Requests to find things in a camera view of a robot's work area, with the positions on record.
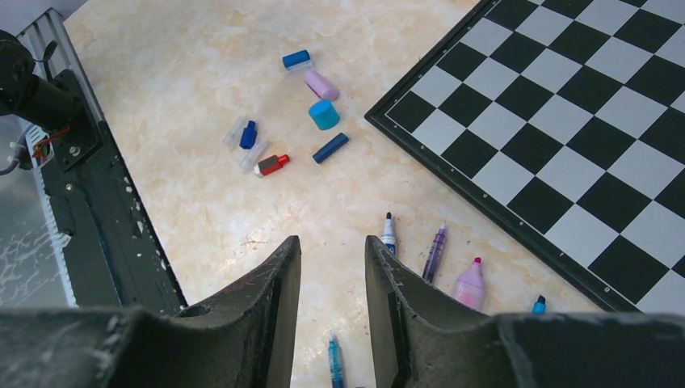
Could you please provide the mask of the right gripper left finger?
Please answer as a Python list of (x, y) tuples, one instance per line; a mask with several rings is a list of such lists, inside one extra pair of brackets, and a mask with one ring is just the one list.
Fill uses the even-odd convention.
[(211, 297), (162, 317), (140, 306), (4, 309), (4, 387), (287, 387), (301, 248), (286, 238)]

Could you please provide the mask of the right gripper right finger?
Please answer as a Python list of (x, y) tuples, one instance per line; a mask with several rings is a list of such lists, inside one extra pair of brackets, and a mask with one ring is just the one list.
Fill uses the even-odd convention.
[(453, 300), (365, 241), (379, 387), (681, 387), (684, 319), (642, 313), (496, 314)]

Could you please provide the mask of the lilac highlighter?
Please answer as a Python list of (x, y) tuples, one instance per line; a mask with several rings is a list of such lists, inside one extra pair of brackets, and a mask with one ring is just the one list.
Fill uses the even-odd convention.
[(485, 282), (481, 271), (481, 257), (476, 257), (470, 268), (458, 277), (452, 296), (460, 304), (472, 310), (481, 310), (485, 299)]

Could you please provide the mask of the dark thin pen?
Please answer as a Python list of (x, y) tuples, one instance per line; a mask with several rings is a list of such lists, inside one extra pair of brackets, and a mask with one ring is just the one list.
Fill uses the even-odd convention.
[(437, 273), (442, 257), (446, 237), (447, 227), (445, 224), (442, 224), (433, 238), (431, 248), (422, 272), (422, 278), (430, 284), (434, 283), (435, 274)]

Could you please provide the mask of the blue thin pen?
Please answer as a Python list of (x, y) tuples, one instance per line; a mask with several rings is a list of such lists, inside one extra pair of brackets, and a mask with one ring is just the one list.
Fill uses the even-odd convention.
[(330, 380), (333, 388), (344, 388), (343, 367), (338, 340), (334, 334), (330, 334), (328, 341), (328, 360)]

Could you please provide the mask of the blue capped white marker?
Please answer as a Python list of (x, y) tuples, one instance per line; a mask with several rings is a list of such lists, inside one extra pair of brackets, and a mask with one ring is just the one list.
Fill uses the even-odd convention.
[(393, 215), (390, 212), (386, 213), (384, 229), (380, 236), (380, 240), (393, 255), (397, 254), (397, 240), (393, 230)]

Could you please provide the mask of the blue black highlighter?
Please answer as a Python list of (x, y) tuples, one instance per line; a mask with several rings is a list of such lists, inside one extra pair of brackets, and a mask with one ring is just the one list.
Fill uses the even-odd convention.
[(546, 298), (543, 295), (539, 295), (532, 306), (532, 314), (544, 314), (546, 312)]

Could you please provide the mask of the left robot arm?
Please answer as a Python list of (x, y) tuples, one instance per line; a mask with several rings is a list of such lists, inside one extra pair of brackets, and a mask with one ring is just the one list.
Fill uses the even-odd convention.
[(1, 115), (53, 133), (71, 124), (81, 106), (74, 95), (33, 73), (38, 62), (17, 37), (1, 31)]

